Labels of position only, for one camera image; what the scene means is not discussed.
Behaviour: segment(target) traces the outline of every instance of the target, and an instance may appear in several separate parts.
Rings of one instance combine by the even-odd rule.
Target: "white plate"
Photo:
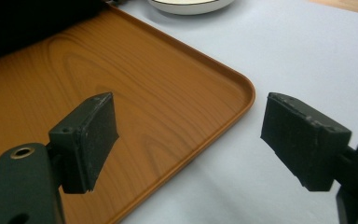
[[[179,15],[196,15],[215,11],[234,0],[148,0],[161,11]]]

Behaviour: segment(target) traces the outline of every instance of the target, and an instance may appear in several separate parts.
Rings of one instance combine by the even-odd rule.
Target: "black object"
[[[341,184],[341,223],[358,223],[358,148],[351,131],[291,96],[270,93],[261,138],[309,191]]]
[[[101,0],[0,1],[0,56],[95,16]]]
[[[64,223],[58,188],[93,190],[118,139],[112,93],[89,98],[50,132],[50,143],[0,157],[0,223]]]

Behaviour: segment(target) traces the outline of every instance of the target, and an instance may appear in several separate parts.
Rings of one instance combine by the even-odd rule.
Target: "white table surface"
[[[268,93],[292,95],[352,130],[358,145],[358,13],[307,0],[236,0],[176,16],[145,0],[132,16],[247,76],[252,109],[122,223],[338,223],[335,183],[308,192],[260,139]]]

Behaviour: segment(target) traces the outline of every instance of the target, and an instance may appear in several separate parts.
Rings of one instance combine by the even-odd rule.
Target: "orange tray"
[[[91,95],[112,91],[115,143],[95,190],[62,194],[68,223],[121,220],[249,110],[243,75],[126,13],[108,8],[0,58],[0,155],[48,142]]]

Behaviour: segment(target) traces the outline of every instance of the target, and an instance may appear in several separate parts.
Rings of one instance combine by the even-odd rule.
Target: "wood grain pattern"
[[[131,16],[97,18],[0,59],[0,154],[112,91],[120,135],[96,188],[63,195],[68,223],[118,222],[252,105],[243,75]]]
[[[324,4],[330,7],[339,7],[358,12],[358,0],[310,0],[311,2]]]

